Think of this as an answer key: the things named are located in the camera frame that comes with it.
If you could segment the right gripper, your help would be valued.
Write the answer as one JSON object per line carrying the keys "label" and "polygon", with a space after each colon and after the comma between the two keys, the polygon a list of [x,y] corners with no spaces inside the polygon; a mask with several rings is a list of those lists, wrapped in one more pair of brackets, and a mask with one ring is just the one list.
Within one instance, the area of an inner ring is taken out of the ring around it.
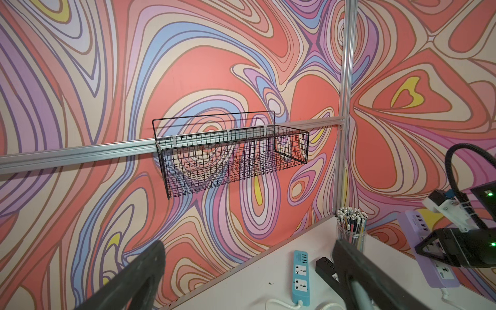
{"label": "right gripper", "polygon": [[463,232],[457,239],[458,229],[436,229],[415,246],[415,252],[423,257],[452,267],[495,267],[495,228]]}

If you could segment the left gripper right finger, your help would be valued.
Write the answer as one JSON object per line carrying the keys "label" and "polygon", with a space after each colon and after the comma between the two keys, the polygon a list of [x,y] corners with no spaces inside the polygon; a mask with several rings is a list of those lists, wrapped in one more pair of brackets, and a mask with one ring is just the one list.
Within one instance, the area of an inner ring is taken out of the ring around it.
{"label": "left gripper right finger", "polygon": [[349,242],[336,241],[332,257],[347,309],[428,308]]}

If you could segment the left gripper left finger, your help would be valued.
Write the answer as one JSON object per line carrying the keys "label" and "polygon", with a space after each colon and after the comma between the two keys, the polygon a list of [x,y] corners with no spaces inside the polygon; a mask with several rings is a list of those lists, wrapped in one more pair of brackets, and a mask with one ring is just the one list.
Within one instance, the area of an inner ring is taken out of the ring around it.
{"label": "left gripper left finger", "polygon": [[165,248],[153,242],[78,309],[152,309],[165,271]]}

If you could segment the black power strip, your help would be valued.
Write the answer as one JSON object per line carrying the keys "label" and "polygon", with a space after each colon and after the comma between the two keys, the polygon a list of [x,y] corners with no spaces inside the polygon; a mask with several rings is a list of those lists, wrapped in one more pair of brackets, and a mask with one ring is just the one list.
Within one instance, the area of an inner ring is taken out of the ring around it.
{"label": "black power strip", "polygon": [[319,258],[315,262],[315,271],[320,276],[327,285],[329,285],[332,290],[339,297],[344,298],[340,283],[338,280],[337,270],[334,263],[327,257]]}

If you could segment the blue power strip with cord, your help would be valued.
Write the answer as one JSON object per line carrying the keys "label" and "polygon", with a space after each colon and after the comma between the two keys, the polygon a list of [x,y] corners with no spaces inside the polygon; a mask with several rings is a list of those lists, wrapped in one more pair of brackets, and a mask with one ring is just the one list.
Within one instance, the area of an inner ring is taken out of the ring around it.
{"label": "blue power strip with cord", "polygon": [[305,251],[293,252],[291,299],[291,304],[274,298],[269,299],[265,303],[265,309],[269,309],[270,304],[293,310],[310,306],[309,257]]}

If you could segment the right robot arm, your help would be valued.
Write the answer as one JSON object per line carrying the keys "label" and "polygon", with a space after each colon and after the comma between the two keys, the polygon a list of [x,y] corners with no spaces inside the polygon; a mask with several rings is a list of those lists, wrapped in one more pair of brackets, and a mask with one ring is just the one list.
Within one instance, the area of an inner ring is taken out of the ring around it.
{"label": "right robot arm", "polygon": [[495,267],[495,142],[456,143],[429,172],[423,204],[448,224],[413,244],[419,257],[453,267]]}

